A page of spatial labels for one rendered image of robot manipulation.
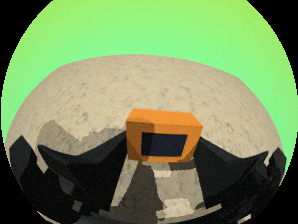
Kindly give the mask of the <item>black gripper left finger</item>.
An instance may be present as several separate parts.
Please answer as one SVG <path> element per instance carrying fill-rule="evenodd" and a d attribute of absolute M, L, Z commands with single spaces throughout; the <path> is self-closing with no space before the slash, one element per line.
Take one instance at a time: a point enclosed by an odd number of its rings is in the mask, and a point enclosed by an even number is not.
<path fill-rule="evenodd" d="M 52 151 L 45 145 L 39 144 L 37 148 L 52 171 L 80 186 L 94 204 L 109 212 L 121 169 L 124 168 L 122 164 L 125 163 L 128 153 L 126 131 L 77 156 L 57 152 L 55 149 Z"/>

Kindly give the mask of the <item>orange block with dark panel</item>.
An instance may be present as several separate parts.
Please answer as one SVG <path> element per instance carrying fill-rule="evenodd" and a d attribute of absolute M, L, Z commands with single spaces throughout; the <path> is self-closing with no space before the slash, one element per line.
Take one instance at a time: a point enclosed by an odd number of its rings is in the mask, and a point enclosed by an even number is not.
<path fill-rule="evenodd" d="M 190 163 L 201 129 L 193 113 L 133 108 L 126 119 L 128 160 Z"/>

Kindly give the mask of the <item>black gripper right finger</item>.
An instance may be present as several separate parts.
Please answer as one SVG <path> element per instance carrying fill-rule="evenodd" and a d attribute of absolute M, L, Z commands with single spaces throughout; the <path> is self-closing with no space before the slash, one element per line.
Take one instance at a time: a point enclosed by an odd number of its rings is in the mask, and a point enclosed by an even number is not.
<path fill-rule="evenodd" d="M 267 155 L 269 151 L 239 159 L 212 141 L 200 137 L 194 149 L 193 160 L 200 175 L 205 208 L 213 208 L 220 204 L 227 194 L 233 192 L 237 185 L 245 180 L 250 171 L 254 171 L 265 161 Z"/>

